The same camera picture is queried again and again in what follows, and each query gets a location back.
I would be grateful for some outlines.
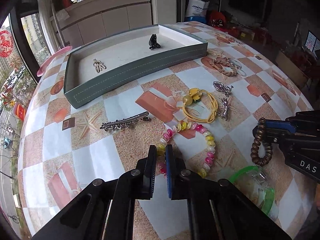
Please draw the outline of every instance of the brown coil hair tie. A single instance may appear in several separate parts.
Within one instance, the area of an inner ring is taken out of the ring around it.
[[[258,121],[258,130],[253,140],[251,154],[250,154],[252,162],[259,166],[264,166],[268,164],[272,158],[272,153],[273,153],[271,143],[263,141],[265,128],[266,128],[266,119],[262,117]],[[263,144],[266,151],[266,155],[263,158],[260,158],[258,155],[259,146],[261,145],[261,143]]]

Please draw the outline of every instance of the cabinet door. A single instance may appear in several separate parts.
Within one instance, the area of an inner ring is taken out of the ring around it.
[[[102,19],[107,36],[129,30],[126,7],[104,12],[102,13]]]
[[[78,24],[73,24],[70,27],[64,29],[62,31],[62,35],[64,37],[64,40],[69,41],[70,45],[73,48],[77,48],[84,44],[79,31]]]
[[[151,4],[137,4],[127,7],[130,29],[152,25]]]
[[[78,22],[78,26],[84,44],[107,36],[101,14]]]

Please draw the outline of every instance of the blue car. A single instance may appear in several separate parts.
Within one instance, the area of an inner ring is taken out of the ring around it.
[[[10,140],[9,138],[5,137],[2,141],[2,145],[5,149],[8,149],[10,147],[12,143],[12,140]]]

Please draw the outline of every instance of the yellow flower charm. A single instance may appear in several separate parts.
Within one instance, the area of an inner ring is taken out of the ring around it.
[[[200,98],[201,98],[201,96],[202,96],[202,92],[197,93],[198,91],[199,91],[199,88],[191,88],[191,89],[189,90],[189,95],[190,95],[190,96],[193,95],[193,96],[192,96],[192,99],[193,99],[193,102],[194,102],[194,103],[199,102],[199,101],[200,101]]]

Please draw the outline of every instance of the silver hair clip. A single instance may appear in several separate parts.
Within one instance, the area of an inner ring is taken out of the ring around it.
[[[218,115],[222,116],[222,118],[224,118],[224,120],[228,120],[228,110],[229,110],[228,99],[227,98],[222,98],[221,102],[223,104],[223,108],[220,109]]]
[[[230,88],[218,81],[213,82],[213,86],[217,91],[224,93],[226,97],[229,97],[229,95],[231,94],[231,89],[233,89],[233,86],[231,86]]]
[[[137,123],[139,121],[143,121],[143,122],[149,122],[150,121],[150,117],[148,117],[149,112],[143,112],[141,114],[137,114],[135,116],[129,117],[129,118],[125,118],[123,120],[116,120],[115,122],[107,122],[107,123],[102,123],[100,129],[104,129],[106,132],[112,128],[112,130],[116,130],[116,129],[121,129],[123,126],[126,126],[128,128],[130,128],[130,126],[134,123]]]
[[[102,69],[107,69],[107,67],[105,65],[102,64],[102,62],[100,60],[93,60],[93,66],[96,68],[96,72],[99,73],[100,71],[102,71]]]

